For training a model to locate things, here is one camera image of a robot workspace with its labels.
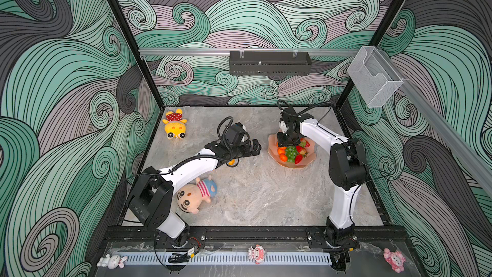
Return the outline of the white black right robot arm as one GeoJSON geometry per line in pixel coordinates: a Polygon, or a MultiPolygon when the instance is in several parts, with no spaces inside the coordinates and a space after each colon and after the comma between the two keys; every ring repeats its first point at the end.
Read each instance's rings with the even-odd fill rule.
{"type": "Polygon", "coordinates": [[[323,126],[308,114],[311,107],[296,112],[283,100],[278,100],[277,106],[281,111],[277,133],[281,147],[296,146],[302,138],[308,138],[329,153],[328,172],[336,188],[325,229],[328,245],[340,250],[358,248],[353,211],[360,188],[368,177],[363,143],[323,126]]]}

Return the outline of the green grape bunch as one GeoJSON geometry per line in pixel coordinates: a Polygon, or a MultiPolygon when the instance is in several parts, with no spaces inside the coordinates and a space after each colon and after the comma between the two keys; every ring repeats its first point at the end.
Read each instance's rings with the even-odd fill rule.
{"type": "Polygon", "coordinates": [[[285,155],[287,157],[287,161],[290,162],[290,163],[295,163],[295,159],[298,155],[298,151],[297,151],[297,148],[295,146],[290,146],[290,147],[286,147],[285,149],[285,155]]]}

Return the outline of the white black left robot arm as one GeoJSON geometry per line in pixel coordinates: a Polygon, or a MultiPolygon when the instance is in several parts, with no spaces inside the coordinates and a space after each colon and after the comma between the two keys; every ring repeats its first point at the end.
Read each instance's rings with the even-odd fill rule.
{"type": "Polygon", "coordinates": [[[163,169],[149,167],[135,178],[128,197],[127,208],[148,230],[164,233],[174,245],[183,246],[190,227],[171,211],[172,203],[188,214],[198,213],[192,198],[210,200],[213,184],[206,184],[201,176],[226,165],[235,167],[240,158],[258,156],[261,144],[251,139],[242,123],[224,118],[217,128],[216,141],[204,146],[196,155],[163,169]]]}

